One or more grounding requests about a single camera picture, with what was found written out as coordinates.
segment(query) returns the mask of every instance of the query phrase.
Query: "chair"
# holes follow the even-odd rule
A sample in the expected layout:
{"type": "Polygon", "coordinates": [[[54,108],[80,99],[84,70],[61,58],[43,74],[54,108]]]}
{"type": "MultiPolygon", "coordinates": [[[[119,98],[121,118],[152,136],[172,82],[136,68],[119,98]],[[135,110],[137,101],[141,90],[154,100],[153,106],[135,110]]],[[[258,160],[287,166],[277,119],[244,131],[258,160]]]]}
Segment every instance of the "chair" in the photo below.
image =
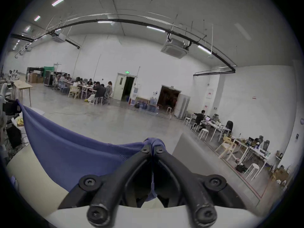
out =
{"type": "Polygon", "coordinates": [[[183,121],[183,125],[184,125],[185,121],[186,121],[186,126],[187,126],[187,124],[190,125],[190,117],[185,117],[185,119],[183,121]]]}
{"type": "Polygon", "coordinates": [[[98,100],[101,98],[101,105],[102,105],[102,99],[103,97],[95,97],[93,101],[89,101],[90,104],[95,104],[97,105],[98,104],[98,100]]]}
{"type": "Polygon", "coordinates": [[[205,140],[206,140],[207,137],[208,137],[209,131],[208,131],[207,129],[203,128],[203,129],[200,131],[199,135],[200,135],[200,134],[201,134],[200,139],[202,139],[202,137],[206,135],[206,137],[205,137],[205,140]]]}
{"type": "Polygon", "coordinates": [[[75,94],[74,99],[76,99],[76,96],[79,95],[79,89],[78,89],[78,87],[77,86],[72,86],[70,88],[69,95],[67,96],[68,98],[69,98],[70,94],[72,94],[72,95],[75,94]]]}
{"type": "Polygon", "coordinates": [[[255,175],[253,176],[253,178],[255,178],[255,177],[257,176],[258,172],[259,172],[260,167],[259,167],[257,164],[252,163],[252,164],[249,166],[249,168],[247,169],[247,171],[244,173],[244,176],[245,176],[245,174],[246,174],[247,172],[249,172],[249,169],[250,169],[251,166],[252,166],[253,168],[252,168],[251,172],[249,173],[249,175],[248,175],[245,179],[247,179],[247,178],[254,172],[255,169],[257,170],[257,172],[255,173],[255,175]]]}
{"type": "Polygon", "coordinates": [[[223,137],[223,142],[222,144],[215,150],[215,152],[221,147],[224,147],[224,152],[222,154],[220,154],[219,159],[222,158],[228,151],[230,151],[230,156],[227,158],[227,161],[230,159],[231,156],[233,156],[235,159],[237,159],[233,152],[235,147],[237,146],[237,144],[235,143],[235,139],[233,140],[233,142],[231,141],[231,138],[228,138],[227,135],[225,134],[223,137]]]}

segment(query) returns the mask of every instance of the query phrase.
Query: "door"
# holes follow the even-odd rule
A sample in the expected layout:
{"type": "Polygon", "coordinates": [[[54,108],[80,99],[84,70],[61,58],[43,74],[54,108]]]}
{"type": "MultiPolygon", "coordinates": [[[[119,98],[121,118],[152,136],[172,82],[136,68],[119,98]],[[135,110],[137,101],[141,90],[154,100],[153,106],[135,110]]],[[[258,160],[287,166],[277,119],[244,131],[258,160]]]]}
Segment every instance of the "door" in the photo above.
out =
{"type": "Polygon", "coordinates": [[[120,101],[123,96],[123,89],[126,83],[126,75],[117,74],[117,79],[114,86],[113,99],[120,101]]]}

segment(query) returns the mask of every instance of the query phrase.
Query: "wooden table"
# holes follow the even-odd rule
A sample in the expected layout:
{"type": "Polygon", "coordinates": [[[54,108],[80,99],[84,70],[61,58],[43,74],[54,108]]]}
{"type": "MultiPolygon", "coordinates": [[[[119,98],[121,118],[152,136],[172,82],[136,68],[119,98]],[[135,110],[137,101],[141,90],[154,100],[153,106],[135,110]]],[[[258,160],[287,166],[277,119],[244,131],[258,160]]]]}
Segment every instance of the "wooden table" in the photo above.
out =
{"type": "Polygon", "coordinates": [[[23,90],[28,89],[29,91],[29,105],[32,106],[31,103],[31,88],[33,87],[32,85],[29,85],[28,83],[21,81],[21,80],[14,80],[14,96],[16,96],[15,90],[16,88],[19,90],[18,97],[19,99],[23,100],[23,90]]]}

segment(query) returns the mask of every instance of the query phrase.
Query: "gray floor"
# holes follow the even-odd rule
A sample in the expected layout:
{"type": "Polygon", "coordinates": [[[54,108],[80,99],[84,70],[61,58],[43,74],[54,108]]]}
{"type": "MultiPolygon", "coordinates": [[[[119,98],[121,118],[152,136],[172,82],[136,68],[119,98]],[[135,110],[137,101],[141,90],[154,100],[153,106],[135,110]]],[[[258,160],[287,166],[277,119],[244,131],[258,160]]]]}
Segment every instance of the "gray floor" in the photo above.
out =
{"type": "MultiPolygon", "coordinates": [[[[181,133],[186,132],[193,139],[196,138],[196,134],[182,124],[183,121],[174,117],[168,119],[168,115],[165,114],[151,114],[133,107],[130,108],[126,102],[115,100],[109,105],[92,105],[81,99],[68,98],[67,94],[51,90],[43,84],[32,85],[33,108],[43,110],[44,116],[51,121],[98,141],[123,144],[142,142],[148,137],[156,137],[163,140],[168,152],[172,154],[181,133]]],[[[23,104],[29,106],[28,90],[24,90],[23,96],[23,104]]],[[[208,141],[210,137],[211,134],[206,143],[197,139],[196,141],[202,148],[208,150],[207,154],[215,160],[214,164],[218,169],[220,168],[220,174],[231,183],[231,186],[238,190],[238,193],[241,192],[252,207],[257,206],[260,201],[258,196],[264,192],[268,177],[261,172],[256,179],[249,182],[250,185],[246,184],[238,173],[228,167],[225,161],[218,159],[218,155],[213,151],[215,147],[219,146],[218,136],[215,135],[212,142],[208,141]],[[253,187],[258,189],[259,184],[261,184],[261,188],[257,190],[257,194],[253,187]]]]}

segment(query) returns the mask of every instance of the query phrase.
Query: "white stool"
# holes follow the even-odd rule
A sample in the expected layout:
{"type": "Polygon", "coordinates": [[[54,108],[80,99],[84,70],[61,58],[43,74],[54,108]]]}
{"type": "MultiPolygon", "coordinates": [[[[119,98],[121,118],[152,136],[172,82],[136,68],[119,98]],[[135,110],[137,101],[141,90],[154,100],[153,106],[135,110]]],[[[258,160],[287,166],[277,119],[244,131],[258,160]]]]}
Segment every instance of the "white stool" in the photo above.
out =
{"type": "Polygon", "coordinates": [[[168,112],[169,109],[170,109],[170,111],[169,111],[169,114],[170,114],[171,110],[172,110],[172,107],[168,107],[166,113],[168,112]]]}
{"type": "Polygon", "coordinates": [[[183,121],[183,125],[184,125],[185,121],[186,121],[186,126],[187,126],[187,124],[190,125],[190,117],[185,117],[185,120],[183,121]]]}
{"type": "Polygon", "coordinates": [[[101,98],[101,105],[102,105],[102,99],[103,99],[103,97],[95,97],[94,100],[93,100],[93,101],[90,101],[89,103],[90,103],[90,104],[96,104],[96,105],[97,105],[98,99],[100,99],[100,98],[101,98]]]}
{"type": "MultiPolygon", "coordinates": [[[[252,168],[251,172],[249,173],[249,175],[248,175],[245,179],[247,179],[247,178],[254,172],[255,169],[257,170],[257,172],[255,173],[255,175],[253,176],[253,178],[255,178],[256,175],[257,175],[257,173],[259,172],[260,167],[259,167],[257,164],[252,163],[251,166],[252,166],[253,168],[252,168]]],[[[245,174],[246,174],[247,172],[249,172],[249,169],[250,169],[251,166],[249,166],[249,168],[247,169],[247,171],[244,173],[244,176],[245,176],[245,174]]]]}
{"type": "Polygon", "coordinates": [[[209,131],[208,131],[207,129],[203,128],[203,129],[200,131],[199,135],[200,135],[200,134],[202,134],[201,137],[200,137],[200,139],[202,139],[202,137],[206,135],[206,137],[205,137],[205,140],[206,140],[207,137],[208,137],[209,131]]]}

